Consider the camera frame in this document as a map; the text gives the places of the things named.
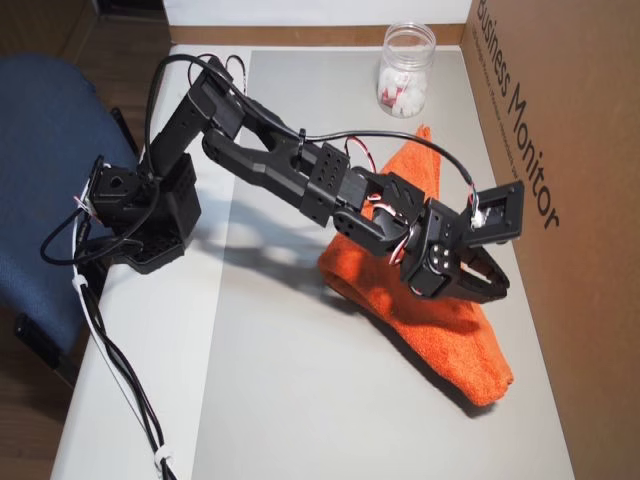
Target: table surface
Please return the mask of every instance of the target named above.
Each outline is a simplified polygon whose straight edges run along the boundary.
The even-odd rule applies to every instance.
[[[457,48],[438,51],[427,108],[411,120],[392,119],[375,105],[375,71],[368,63],[375,54],[367,53],[375,49],[291,53],[301,50],[309,49],[177,46],[173,52],[240,55],[250,95],[289,124],[313,133],[349,127],[412,131],[425,122],[434,141],[463,159],[480,189],[495,184]],[[353,65],[369,65],[371,71],[365,68],[358,80]],[[230,66],[240,86],[237,68]],[[310,72],[321,77],[312,87],[307,85]],[[336,72],[347,85],[348,100],[340,99]],[[186,64],[170,65],[153,132],[187,88]],[[278,95],[283,91],[290,97]],[[252,142],[241,136],[241,143]],[[388,158],[398,147],[368,143],[378,158]],[[235,180],[206,158],[200,138],[188,152],[203,214],[185,256],[148,276],[126,266],[111,268],[101,300],[110,335],[134,365],[162,422],[179,479],[359,478],[365,472],[388,478],[385,466],[399,464],[404,470],[395,472],[402,478],[573,478],[511,245],[491,249],[512,287],[506,299],[485,311],[516,381],[491,411],[474,415],[426,381],[361,315],[335,308],[335,297],[313,271],[331,229],[314,227],[267,192]],[[441,191],[445,203],[461,207],[464,184],[446,164]],[[286,281],[292,274],[295,286]],[[320,353],[328,344],[337,356],[324,361]],[[359,381],[350,385],[353,375]],[[300,383],[304,378],[313,381]],[[292,390],[292,380],[298,381],[297,389]],[[380,382],[389,385],[387,393],[360,408],[367,392],[379,394],[372,389]],[[256,396],[257,404],[249,408],[246,401]],[[331,409],[318,408],[319,399],[328,400]],[[315,434],[304,434],[304,421],[311,421]],[[310,450],[319,454],[310,456]],[[286,462],[282,455],[288,455]],[[323,459],[325,466],[309,463],[313,459]],[[364,470],[358,467],[363,464],[368,465]],[[154,475],[145,435],[89,342],[52,478]]]

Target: black robotic arm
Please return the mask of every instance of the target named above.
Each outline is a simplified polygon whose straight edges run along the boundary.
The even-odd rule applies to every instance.
[[[292,133],[275,114],[234,89],[217,58],[208,65],[151,143],[150,163],[132,172],[96,162],[88,198],[98,218],[122,234],[148,215],[113,252],[114,261],[150,273],[184,253],[201,213],[185,149],[203,133],[202,148],[211,160],[317,224],[325,227],[332,218],[338,232],[376,256],[403,248],[401,276],[415,295],[478,303],[506,295],[509,281],[483,245],[520,235],[521,182],[479,192],[458,214],[425,199],[398,175],[351,167],[349,157],[331,144],[308,141],[304,130]],[[242,127],[254,132],[265,150],[236,144]],[[154,195],[157,205],[149,213]],[[386,208],[367,218],[362,209],[372,198]]]

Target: cardboard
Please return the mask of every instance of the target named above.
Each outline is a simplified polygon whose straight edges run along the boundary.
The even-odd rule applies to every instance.
[[[474,0],[462,49],[578,479],[640,478],[640,4]]]

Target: orange cloth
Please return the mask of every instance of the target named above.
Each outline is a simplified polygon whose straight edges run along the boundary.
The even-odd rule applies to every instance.
[[[417,134],[431,139],[427,127],[420,127]],[[439,197],[437,153],[408,142],[382,170],[390,171],[422,189],[426,197]],[[371,210],[366,205],[363,214],[371,218]],[[400,268],[388,262],[388,257],[374,257],[336,235],[318,266],[331,288],[390,324],[475,405],[489,405],[501,398],[513,374],[480,306],[452,298],[421,300],[400,281]]]

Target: clear plastic jar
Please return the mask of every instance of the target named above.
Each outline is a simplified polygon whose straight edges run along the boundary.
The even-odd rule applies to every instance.
[[[389,27],[378,75],[378,102],[384,111],[400,118],[420,113],[435,47],[436,36],[425,25],[408,22]]]

